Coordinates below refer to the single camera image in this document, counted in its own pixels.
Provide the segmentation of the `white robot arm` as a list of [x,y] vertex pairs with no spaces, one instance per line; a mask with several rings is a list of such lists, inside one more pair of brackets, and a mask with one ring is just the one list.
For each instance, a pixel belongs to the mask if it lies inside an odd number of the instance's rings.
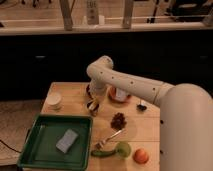
[[108,56],[86,73],[93,93],[111,85],[160,108],[160,171],[213,171],[213,97],[206,90],[115,71]]

